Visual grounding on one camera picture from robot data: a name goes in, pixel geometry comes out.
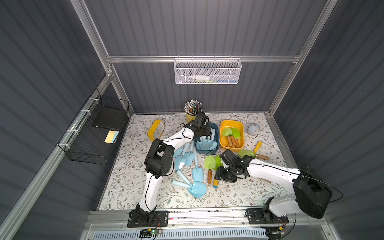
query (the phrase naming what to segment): wire mesh basket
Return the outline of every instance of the wire mesh basket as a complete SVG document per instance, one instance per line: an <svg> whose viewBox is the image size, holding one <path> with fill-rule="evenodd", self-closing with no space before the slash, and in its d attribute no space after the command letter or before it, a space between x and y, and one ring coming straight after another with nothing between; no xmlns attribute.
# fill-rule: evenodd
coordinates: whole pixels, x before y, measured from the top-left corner
<svg viewBox="0 0 384 240"><path fill-rule="evenodd" d="M102 165L113 163L115 160L129 119L126 116L116 141L112 144L105 143L104 140L109 130L93 126L99 112L105 107L127 112L128 102L108 96L99 96L83 116L75 131L72 132L67 144L60 146L70 160Z"/></svg>
<svg viewBox="0 0 384 240"><path fill-rule="evenodd" d="M237 84L241 61L228 59L180 59L175 58L175 82L177 84Z"/></svg>

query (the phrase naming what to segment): wooden handle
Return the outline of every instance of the wooden handle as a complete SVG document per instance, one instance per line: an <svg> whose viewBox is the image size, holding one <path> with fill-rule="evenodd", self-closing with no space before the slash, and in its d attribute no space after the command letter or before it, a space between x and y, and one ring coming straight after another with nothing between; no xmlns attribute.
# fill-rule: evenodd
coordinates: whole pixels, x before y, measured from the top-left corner
<svg viewBox="0 0 384 240"><path fill-rule="evenodd" d="M212 183L212 170L209 169L208 170L208 184L211 184Z"/></svg>
<svg viewBox="0 0 384 240"><path fill-rule="evenodd" d="M268 181L268 180L266 180L266 179L264 179L264 178L262 178L264 181L267 181L267 182L269 182L269 183L272 183L271 181Z"/></svg>
<svg viewBox="0 0 384 240"><path fill-rule="evenodd" d="M260 159L264 159L264 160L269 160L269 157L264 156L264 155L260 155L260 154L256 154L256 157L260 158Z"/></svg>
<svg viewBox="0 0 384 240"><path fill-rule="evenodd" d="M262 141L259 141L259 143L256 145L255 149L253 150L253 153L256 154L257 150L259 150L260 146L263 144Z"/></svg>
<svg viewBox="0 0 384 240"><path fill-rule="evenodd" d="M218 180L214 179L214 188L217 188Z"/></svg>
<svg viewBox="0 0 384 240"><path fill-rule="evenodd" d="M235 147L236 146L236 140L235 140L235 137L233 135L231 135L231 141L232 141L233 147Z"/></svg>
<svg viewBox="0 0 384 240"><path fill-rule="evenodd" d="M233 144L232 144L232 141L231 141L231 137L230 136L227 136L227 140L228 140L228 145L230 147L233 147Z"/></svg>

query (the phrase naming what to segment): white mesh basket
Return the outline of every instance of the white mesh basket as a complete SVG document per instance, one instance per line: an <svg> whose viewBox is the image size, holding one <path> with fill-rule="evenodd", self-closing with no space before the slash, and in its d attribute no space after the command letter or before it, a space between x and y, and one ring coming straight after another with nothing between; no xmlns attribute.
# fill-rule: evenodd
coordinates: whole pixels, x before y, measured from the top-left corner
<svg viewBox="0 0 384 240"><path fill-rule="evenodd" d="M177 84L237 84L242 65L239 58L175 58L173 66Z"/></svg>

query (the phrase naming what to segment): zip tie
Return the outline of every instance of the zip tie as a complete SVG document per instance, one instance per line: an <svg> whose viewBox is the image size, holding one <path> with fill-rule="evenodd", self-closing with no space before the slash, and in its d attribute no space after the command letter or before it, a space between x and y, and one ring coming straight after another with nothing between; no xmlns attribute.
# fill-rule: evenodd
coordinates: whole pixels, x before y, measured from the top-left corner
<svg viewBox="0 0 384 240"><path fill-rule="evenodd" d="M98 98L89 98L89 100L96 100L97 103L99 103L99 100Z"/></svg>
<svg viewBox="0 0 384 240"><path fill-rule="evenodd" d="M90 110L80 110L80 112L88 112L89 115L91 115L91 111Z"/></svg>
<svg viewBox="0 0 384 240"><path fill-rule="evenodd" d="M70 148L70 145L68 143L59 143L58 146L66 146L68 149Z"/></svg>
<svg viewBox="0 0 384 240"><path fill-rule="evenodd" d="M79 132L77 129L68 129L67 132L75 132L79 136Z"/></svg>

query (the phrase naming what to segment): white bottle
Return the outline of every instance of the white bottle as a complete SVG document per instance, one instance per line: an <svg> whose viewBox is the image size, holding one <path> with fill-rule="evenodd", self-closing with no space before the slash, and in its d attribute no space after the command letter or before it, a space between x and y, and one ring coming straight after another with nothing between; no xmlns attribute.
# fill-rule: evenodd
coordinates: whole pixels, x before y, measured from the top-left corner
<svg viewBox="0 0 384 240"><path fill-rule="evenodd" d="M197 81L209 82L209 76L207 75L192 75L192 76L189 76L189 78Z"/></svg>

